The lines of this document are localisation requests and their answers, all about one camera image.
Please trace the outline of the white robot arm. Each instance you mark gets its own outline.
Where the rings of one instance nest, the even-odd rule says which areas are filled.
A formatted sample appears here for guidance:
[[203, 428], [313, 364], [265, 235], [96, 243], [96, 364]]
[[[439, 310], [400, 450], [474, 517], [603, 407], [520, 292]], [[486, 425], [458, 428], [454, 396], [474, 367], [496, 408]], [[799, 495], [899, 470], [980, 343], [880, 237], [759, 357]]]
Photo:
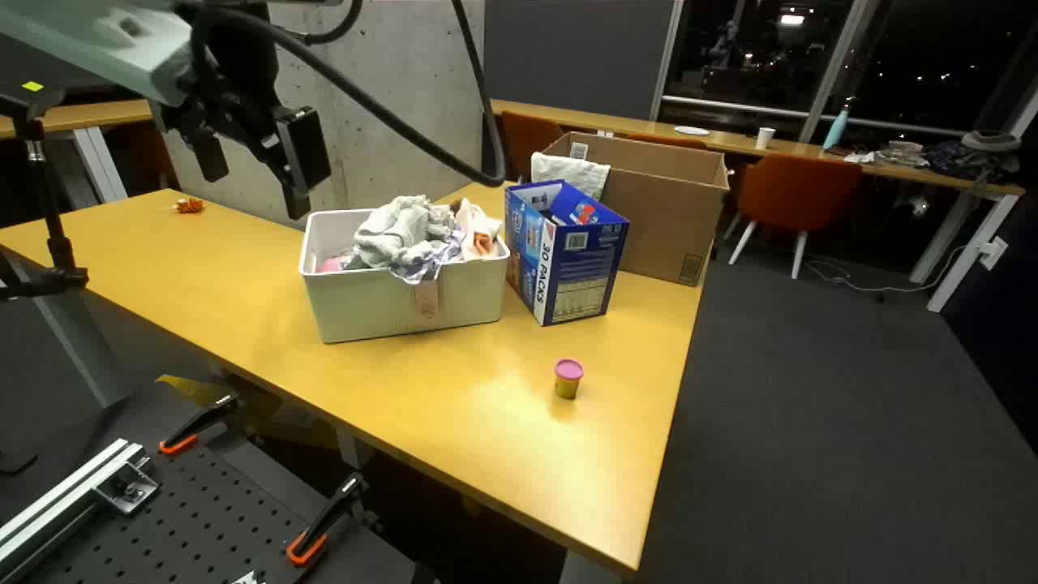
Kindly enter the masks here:
[[332, 176], [322, 117], [276, 93], [276, 52], [299, 39], [238, 0], [0, 0], [0, 31], [147, 98], [209, 181], [229, 176], [225, 138], [283, 187], [288, 217]]

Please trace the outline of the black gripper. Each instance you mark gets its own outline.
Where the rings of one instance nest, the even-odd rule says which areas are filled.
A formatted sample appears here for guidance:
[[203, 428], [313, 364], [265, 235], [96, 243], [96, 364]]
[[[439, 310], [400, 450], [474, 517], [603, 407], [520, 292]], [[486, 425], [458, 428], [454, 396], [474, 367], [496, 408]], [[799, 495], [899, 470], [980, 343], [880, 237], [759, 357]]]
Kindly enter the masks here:
[[186, 102], [161, 106], [209, 181], [227, 176], [222, 135], [247, 147], [278, 181], [292, 220], [313, 212], [309, 187], [332, 176], [322, 117], [285, 106], [276, 93], [276, 45], [288, 39], [264, 10], [186, 10], [187, 65], [180, 78]]

